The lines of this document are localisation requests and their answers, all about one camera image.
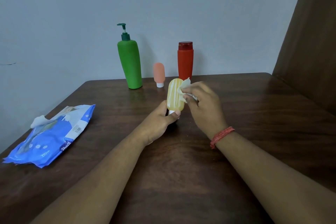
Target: table surface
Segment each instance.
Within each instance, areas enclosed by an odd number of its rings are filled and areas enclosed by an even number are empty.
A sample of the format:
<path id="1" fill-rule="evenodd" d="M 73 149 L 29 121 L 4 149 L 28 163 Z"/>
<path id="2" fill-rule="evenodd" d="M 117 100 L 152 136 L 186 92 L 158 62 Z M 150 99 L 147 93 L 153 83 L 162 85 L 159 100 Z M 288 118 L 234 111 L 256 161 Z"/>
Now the table surface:
<path id="1" fill-rule="evenodd" d="M 96 104 L 86 130 L 51 165 L 0 163 L 0 223 L 28 223 L 94 168 L 167 96 L 152 78 L 85 82 L 65 106 Z M 336 118 L 267 73 L 193 76 L 220 96 L 228 123 L 289 166 L 336 191 Z M 0 157 L 8 155 L 25 133 Z M 196 127 L 185 105 L 145 147 L 112 223 L 272 223 L 248 186 Z"/>

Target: hand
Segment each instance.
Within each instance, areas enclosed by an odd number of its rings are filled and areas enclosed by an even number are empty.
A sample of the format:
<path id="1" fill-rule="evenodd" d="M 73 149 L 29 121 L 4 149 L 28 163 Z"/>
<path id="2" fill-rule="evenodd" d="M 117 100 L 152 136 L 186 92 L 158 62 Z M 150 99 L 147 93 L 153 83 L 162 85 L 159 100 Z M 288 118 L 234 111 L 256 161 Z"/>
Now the hand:
<path id="1" fill-rule="evenodd" d="M 187 94 L 183 95 L 196 125 L 210 140 L 218 132 L 229 127 L 219 97 L 203 82 L 195 82 L 190 87 L 181 90 L 183 93 L 193 94 L 198 98 L 199 103 L 193 97 Z"/>
<path id="2" fill-rule="evenodd" d="M 166 116 L 167 102 L 163 101 L 146 119 L 132 132 L 137 138 L 144 140 L 144 146 L 149 145 L 166 131 L 167 126 L 176 121 L 181 111 L 175 111 Z"/>

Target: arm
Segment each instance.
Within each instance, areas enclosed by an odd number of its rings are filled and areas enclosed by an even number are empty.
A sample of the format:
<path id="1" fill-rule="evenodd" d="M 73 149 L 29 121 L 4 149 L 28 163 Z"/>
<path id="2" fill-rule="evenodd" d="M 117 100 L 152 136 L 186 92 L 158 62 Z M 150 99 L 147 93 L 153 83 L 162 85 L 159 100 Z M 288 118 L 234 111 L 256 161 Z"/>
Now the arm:
<path id="1" fill-rule="evenodd" d="M 161 137 L 180 111 L 165 116 L 163 101 L 129 136 L 32 223 L 109 223 L 144 147 Z"/>
<path id="2" fill-rule="evenodd" d="M 196 125 L 211 140 L 228 127 L 218 96 L 197 82 L 184 93 Z M 216 147 L 250 187 L 276 224 L 334 223 L 336 194 L 304 176 L 238 133 L 230 133 Z"/>

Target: brown wooden panel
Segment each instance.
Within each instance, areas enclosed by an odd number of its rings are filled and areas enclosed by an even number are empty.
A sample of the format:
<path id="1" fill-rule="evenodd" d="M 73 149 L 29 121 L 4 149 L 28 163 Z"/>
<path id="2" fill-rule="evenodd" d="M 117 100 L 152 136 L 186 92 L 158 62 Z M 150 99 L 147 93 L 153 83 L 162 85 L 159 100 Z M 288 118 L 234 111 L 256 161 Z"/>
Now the brown wooden panel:
<path id="1" fill-rule="evenodd" d="M 336 0 L 298 0 L 273 75 L 336 114 Z"/>
<path id="2" fill-rule="evenodd" d="M 51 165 L 0 163 L 0 223 L 28 223 L 95 167 L 162 100 L 153 78 L 89 81 L 58 105 L 96 104 L 86 130 Z M 193 76 L 220 96 L 228 123 L 289 166 L 336 192 L 336 117 L 267 73 Z M 23 135 L 0 157 L 21 142 Z M 111 223 L 272 223 L 185 105 L 145 147 Z"/>

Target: wet wipes pack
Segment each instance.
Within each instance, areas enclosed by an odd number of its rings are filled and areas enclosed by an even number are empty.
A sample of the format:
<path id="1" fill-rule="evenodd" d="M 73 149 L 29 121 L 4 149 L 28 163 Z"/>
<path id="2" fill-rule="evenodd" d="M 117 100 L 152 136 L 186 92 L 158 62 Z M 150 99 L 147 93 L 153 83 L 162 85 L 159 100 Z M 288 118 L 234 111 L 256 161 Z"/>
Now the wet wipes pack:
<path id="1" fill-rule="evenodd" d="M 50 120 L 34 119 L 27 139 L 4 158 L 4 163 L 33 163 L 42 168 L 57 158 L 85 129 L 95 105 L 67 106 Z"/>

